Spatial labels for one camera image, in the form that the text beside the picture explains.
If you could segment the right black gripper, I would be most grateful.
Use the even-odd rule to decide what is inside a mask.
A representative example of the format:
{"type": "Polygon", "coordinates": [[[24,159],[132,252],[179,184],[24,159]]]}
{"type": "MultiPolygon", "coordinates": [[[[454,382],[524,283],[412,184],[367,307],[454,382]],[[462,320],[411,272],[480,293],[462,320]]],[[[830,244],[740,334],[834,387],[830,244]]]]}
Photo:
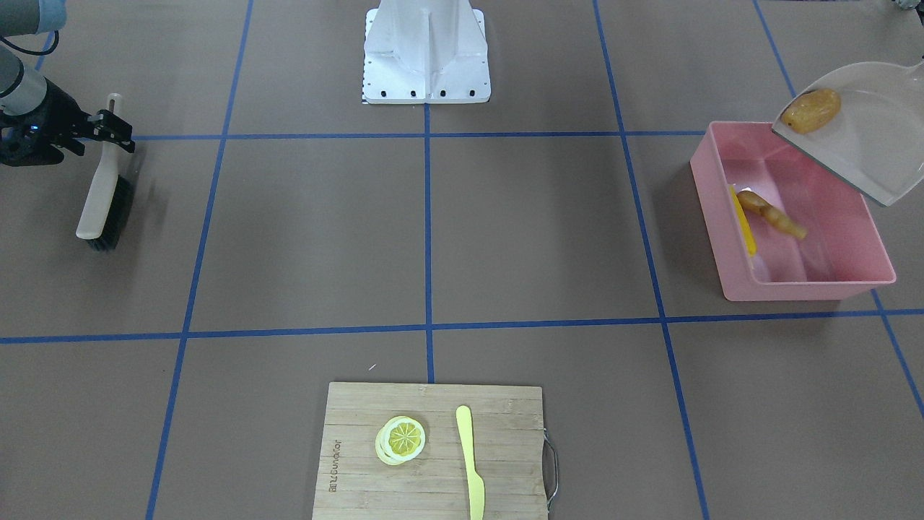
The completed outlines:
{"type": "Polygon", "coordinates": [[[75,99],[55,83],[46,82],[42,102],[26,115],[2,116],[1,161],[7,167],[57,165],[65,160],[65,151],[82,157],[85,137],[96,142],[115,144],[134,154],[133,128],[112,110],[95,115],[84,112],[75,99]]]}

